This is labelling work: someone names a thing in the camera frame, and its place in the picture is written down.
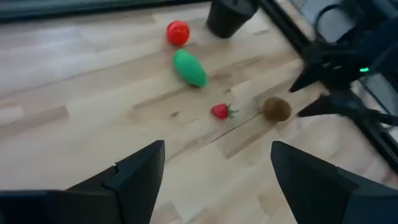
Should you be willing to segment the red toy tomato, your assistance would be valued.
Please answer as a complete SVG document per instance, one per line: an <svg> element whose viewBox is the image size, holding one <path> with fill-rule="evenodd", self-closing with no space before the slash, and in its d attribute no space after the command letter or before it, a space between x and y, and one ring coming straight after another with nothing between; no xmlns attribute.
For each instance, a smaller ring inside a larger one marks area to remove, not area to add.
<svg viewBox="0 0 398 224"><path fill-rule="evenodd" d="M166 27L167 42L175 46L183 46L190 37L190 28L185 21L173 21Z"/></svg>

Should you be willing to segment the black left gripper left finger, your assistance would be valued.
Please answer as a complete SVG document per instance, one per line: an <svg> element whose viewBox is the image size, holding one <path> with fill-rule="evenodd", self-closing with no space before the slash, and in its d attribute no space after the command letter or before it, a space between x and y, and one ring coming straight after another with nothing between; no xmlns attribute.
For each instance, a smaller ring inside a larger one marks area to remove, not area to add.
<svg viewBox="0 0 398 224"><path fill-rule="evenodd" d="M89 179L71 187L110 193L122 224L149 224L162 183L165 141L156 140Z"/></svg>

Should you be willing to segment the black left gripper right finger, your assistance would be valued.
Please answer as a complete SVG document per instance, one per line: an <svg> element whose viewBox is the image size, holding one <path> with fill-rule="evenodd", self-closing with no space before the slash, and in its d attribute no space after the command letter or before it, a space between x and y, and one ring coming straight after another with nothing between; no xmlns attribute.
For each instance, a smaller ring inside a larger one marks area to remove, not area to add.
<svg viewBox="0 0 398 224"><path fill-rule="evenodd" d="M387 186L282 141L271 162L297 224L389 224Z"/></svg>

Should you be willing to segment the small red toy strawberry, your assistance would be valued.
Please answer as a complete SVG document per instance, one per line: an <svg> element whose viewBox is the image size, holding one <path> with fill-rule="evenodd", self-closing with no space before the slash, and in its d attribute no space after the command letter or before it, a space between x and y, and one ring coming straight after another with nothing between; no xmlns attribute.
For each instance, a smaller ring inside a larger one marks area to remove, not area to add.
<svg viewBox="0 0 398 224"><path fill-rule="evenodd" d="M220 120L226 120L228 118L234 118L234 115L238 112L238 110L233 110L231 108L231 104L226 104L226 103L220 103L218 105L214 105L210 109L210 113L220 119Z"/></svg>

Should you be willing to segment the large green toy avocado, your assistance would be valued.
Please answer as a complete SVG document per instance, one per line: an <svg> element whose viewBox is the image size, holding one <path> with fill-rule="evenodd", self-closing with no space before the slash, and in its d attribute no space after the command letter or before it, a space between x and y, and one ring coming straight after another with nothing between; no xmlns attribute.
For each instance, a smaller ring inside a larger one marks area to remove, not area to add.
<svg viewBox="0 0 398 224"><path fill-rule="evenodd" d="M200 61L190 52L179 49L173 57L172 62L177 75L189 85L203 88L207 84L206 71Z"/></svg>

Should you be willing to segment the black aluminium table frame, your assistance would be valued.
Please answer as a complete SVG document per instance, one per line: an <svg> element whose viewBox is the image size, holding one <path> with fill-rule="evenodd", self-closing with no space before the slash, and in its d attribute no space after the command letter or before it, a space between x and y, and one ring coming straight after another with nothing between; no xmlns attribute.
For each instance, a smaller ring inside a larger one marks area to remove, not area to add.
<svg viewBox="0 0 398 224"><path fill-rule="evenodd" d="M51 17L65 17L79 14L150 9L186 4L212 2L214 0L0 0L0 23L30 21ZM294 49L303 55L312 44L287 13L277 5L276 0L251 0L258 5L271 21L287 37ZM398 0L305 0L307 3L326 4L340 7L349 19L356 21L356 27L378 31L379 38L393 37L398 44ZM398 174L398 140L387 132L380 123L354 119L355 125L368 138L378 153Z"/></svg>

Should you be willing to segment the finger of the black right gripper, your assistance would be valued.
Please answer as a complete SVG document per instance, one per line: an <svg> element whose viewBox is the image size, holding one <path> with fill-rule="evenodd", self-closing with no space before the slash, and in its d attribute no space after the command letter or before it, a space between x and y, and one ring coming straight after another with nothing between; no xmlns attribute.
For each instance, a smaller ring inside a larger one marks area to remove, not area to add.
<svg viewBox="0 0 398 224"><path fill-rule="evenodd" d="M341 114L345 103L343 94L320 95L314 102L297 113L298 117Z"/></svg>
<svg viewBox="0 0 398 224"><path fill-rule="evenodd" d="M322 79L325 69L320 63L307 63L289 91L294 93Z"/></svg>

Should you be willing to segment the black plant pot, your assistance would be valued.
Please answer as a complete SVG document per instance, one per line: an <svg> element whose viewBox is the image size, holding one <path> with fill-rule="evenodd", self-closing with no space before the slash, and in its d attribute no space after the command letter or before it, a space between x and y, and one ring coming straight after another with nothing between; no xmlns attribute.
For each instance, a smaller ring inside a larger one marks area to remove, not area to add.
<svg viewBox="0 0 398 224"><path fill-rule="evenodd" d="M212 0L206 25L215 36L228 39L255 15L258 8L255 0Z"/></svg>

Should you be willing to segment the brown toy kiwi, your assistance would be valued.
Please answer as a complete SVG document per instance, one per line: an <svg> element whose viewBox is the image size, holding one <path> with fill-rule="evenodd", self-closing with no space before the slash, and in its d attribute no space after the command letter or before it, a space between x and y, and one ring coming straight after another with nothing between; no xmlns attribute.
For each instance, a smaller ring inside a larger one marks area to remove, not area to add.
<svg viewBox="0 0 398 224"><path fill-rule="evenodd" d="M264 102L262 113L269 121L282 122L290 118L292 107L283 98L274 96Z"/></svg>

